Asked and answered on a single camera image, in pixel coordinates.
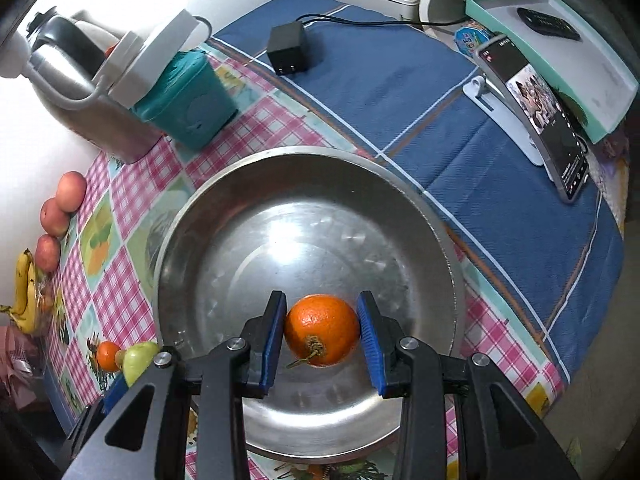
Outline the pink flower bouquet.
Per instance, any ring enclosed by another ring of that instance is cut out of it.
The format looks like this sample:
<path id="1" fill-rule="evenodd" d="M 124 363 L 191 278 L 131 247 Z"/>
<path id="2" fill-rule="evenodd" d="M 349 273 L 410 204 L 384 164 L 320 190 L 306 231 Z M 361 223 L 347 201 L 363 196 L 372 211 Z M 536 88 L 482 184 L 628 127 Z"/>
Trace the pink flower bouquet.
<path id="1" fill-rule="evenodd" d="M 38 344 L 14 325 L 1 327 L 1 392 L 17 411 L 34 410 L 47 400 L 44 362 Z"/>

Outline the teal plastic box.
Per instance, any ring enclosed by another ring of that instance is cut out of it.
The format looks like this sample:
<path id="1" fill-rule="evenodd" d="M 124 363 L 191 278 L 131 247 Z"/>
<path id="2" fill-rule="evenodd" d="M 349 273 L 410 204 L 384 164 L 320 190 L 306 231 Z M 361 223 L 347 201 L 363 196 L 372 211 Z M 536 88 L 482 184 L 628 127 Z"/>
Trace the teal plastic box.
<path id="1" fill-rule="evenodd" d="M 200 50 L 178 52 L 132 112 L 192 151 L 199 151 L 238 108 Z"/>

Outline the orange tangerine top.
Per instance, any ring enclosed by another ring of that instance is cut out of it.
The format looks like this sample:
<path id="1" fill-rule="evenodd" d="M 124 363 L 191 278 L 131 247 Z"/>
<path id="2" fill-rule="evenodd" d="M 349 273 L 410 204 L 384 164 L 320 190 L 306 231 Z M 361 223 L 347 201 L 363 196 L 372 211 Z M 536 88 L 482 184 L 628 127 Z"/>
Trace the orange tangerine top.
<path id="1" fill-rule="evenodd" d="M 107 373 L 117 373 L 114 357 L 118 350 L 122 350 L 118 344 L 111 341 L 101 341 L 96 347 L 96 362 L 101 370 Z"/>

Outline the stainless steel round basin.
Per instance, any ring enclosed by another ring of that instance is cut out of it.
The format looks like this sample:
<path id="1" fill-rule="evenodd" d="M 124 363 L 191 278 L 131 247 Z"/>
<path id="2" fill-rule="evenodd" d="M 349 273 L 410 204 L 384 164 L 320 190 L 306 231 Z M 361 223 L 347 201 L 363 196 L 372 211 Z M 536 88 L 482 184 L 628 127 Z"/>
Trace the stainless steel round basin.
<path id="1" fill-rule="evenodd" d="M 437 214 L 383 166 L 332 148 L 274 148 L 207 178 L 176 214 L 155 265 L 157 335 L 183 359 L 238 336 L 286 300 L 267 395 L 244 403 L 248 447 L 276 460 L 358 460 L 397 434 L 401 403 L 371 384 L 356 307 L 445 356 L 465 317 L 460 264 Z"/>

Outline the teal shallow tray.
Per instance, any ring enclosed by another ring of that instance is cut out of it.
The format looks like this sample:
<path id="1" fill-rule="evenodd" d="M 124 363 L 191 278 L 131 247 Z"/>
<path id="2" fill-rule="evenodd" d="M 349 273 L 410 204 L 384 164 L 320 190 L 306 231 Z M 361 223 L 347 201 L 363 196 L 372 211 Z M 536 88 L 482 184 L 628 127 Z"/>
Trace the teal shallow tray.
<path id="1" fill-rule="evenodd" d="M 570 40 L 544 36 L 518 16 L 526 8 L 556 16 L 577 30 Z M 598 143 L 626 116 L 639 84 L 616 51 L 577 12 L 562 0 L 466 0 L 465 12 L 492 32 L 508 36 L 555 88 L 568 96 L 568 105 L 592 143 Z"/>

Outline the stainless steel thermos jug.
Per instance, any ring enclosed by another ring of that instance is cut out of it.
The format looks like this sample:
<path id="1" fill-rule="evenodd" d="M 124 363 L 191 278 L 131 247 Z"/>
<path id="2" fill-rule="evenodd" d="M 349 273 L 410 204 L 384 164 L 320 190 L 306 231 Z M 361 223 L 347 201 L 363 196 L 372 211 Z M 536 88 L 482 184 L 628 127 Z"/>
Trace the stainless steel thermos jug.
<path id="1" fill-rule="evenodd" d="M 106 50 L 55 8 L 38 13 L 27 34 L 12 32 L 1 47 L 1 76 L 30 81 L 44 108 L 102 152 L 133 164 L 160 133 L 107 94 L 99 74 Z"/>

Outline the black power adapter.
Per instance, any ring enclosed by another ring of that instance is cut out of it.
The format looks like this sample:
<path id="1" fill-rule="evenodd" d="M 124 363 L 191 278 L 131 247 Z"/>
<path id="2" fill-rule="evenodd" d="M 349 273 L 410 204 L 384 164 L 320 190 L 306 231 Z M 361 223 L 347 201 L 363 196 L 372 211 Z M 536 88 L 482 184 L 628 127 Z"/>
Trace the black power adapter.
<path id="1" fill-rule="evenodd" d="M 294 21 L 273 27 L 266 53 L 272 69 L 278 76 L 306 72 L 310 62 L 304 25 Z"/>

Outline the blue round sticker disc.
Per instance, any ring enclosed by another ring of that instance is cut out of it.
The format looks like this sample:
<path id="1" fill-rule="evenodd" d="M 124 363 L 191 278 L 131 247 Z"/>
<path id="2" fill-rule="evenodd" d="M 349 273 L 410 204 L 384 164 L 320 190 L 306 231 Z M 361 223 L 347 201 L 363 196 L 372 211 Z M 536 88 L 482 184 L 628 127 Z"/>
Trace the blue round sticker disc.
<path id="1" fill-rule="evenodd" d="M 472 58 L 474 51 L 495 36 L 493 32 L 476 21 L 469 21 L 454 33 L 454 44 L 458 51 Z"/>

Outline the large green apple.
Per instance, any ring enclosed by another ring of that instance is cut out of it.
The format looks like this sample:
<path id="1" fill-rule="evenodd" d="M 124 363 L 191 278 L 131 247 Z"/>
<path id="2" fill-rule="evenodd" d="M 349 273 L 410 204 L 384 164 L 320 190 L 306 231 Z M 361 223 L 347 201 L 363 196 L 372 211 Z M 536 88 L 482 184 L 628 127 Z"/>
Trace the large green apple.
<path id="1" fill-rule="evenodd" d="M 160 351 L 155 341 L 143 341 L 129 347 L 122 358 L 122 374 L 128 387 L 131 387 L 153 362 Z"/>

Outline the black remote control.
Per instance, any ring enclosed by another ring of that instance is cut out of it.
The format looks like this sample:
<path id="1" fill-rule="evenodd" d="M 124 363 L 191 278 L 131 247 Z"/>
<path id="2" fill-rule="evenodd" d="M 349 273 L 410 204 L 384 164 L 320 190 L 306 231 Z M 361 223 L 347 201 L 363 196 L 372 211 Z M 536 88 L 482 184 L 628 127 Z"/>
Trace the black remote control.
<path id="1" fill-rule="evenodd" d="M 521 21 L 537 34 L 574 41 L 582 40 L 580 33 L 562 18 L 522 6 L 516 9 L 516 13 Z"/>

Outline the yellow banana bunch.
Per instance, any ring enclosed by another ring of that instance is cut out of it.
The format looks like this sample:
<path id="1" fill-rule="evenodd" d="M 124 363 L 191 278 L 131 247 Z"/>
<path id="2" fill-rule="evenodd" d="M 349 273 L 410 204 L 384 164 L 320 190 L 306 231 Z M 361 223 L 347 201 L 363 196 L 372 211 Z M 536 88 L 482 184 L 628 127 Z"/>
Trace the yellow banana bunch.
<path id="1" fill-rule="evenodd" d="M 35 335 L 38 330 L 37 273 L 34 257 L 28 249 L 25 249 L 16 260 L 13 304 L 12 306 L 2 304 L 1 312 L 9 315 L 23 334 Z"/>

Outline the white phone stand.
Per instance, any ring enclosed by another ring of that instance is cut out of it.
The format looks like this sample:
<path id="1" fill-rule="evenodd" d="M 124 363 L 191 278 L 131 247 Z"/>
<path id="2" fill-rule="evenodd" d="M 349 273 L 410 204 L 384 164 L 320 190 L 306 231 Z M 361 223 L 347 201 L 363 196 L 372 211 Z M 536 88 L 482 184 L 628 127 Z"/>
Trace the white phone stand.
<path id="1" fill-rule="evenodd" d="M 552 179 L 540 151 L 536 148 L 524 124 L 508 107 L 506 99 L 491 81 L 483 75 L 475 76 L 463 85 L 462 90 L 477 107 L 502 129 L 534 166 L 544 167 L 548 178 Z"/>

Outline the smartphone with lit screen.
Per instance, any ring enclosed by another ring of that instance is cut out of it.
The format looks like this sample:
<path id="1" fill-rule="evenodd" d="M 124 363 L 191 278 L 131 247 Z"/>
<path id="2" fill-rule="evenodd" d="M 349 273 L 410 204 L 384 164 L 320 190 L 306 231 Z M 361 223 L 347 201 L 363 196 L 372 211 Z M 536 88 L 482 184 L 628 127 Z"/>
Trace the smartphone with lit screen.
<path id="1" fill-rule="evenodd" d="M 561 200 L 574 203 L 588 180 L 588 162 L 560 100 L 507 36 L 481 44 L 474 58 L 491 90 L 526 129 Z"/>

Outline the orange tangerine with stem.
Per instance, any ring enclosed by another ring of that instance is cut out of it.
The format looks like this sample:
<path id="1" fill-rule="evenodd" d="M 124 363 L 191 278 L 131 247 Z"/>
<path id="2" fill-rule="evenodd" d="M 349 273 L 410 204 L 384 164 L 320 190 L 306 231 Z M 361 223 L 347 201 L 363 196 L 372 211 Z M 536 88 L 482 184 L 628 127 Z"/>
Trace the orange tangerine with stem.
<path id="1" fill-rule="evenodd" d="M 356 348 L 360 324 L 355 310 L 331 295 L 309 295 L 288 310 L 285 342 L 295 356 L 288 368 L 328 367 L 344 361 Z"/>

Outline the blue woven tablecloth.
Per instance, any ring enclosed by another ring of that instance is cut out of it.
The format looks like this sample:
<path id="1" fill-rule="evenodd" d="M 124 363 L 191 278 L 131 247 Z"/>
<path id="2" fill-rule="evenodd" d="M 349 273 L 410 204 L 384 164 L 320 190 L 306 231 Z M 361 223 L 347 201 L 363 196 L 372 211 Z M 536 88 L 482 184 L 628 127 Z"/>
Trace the blue woven tablecloth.
<path id="1" fill-rule="evenodd" d="M 305 27 L 310 65 L 278 76 L 266 53 L 270 32 L 294 21 Z M 425 32 L 335 0 L 271 0 L 210 43 L 373 141 L 372 159 L 424 198 L 562 381 L 573 379 L 620 278 L 623 235 L 595 183 L 562 202 L 544 169 L 463 93 L 473 62 Z"/>

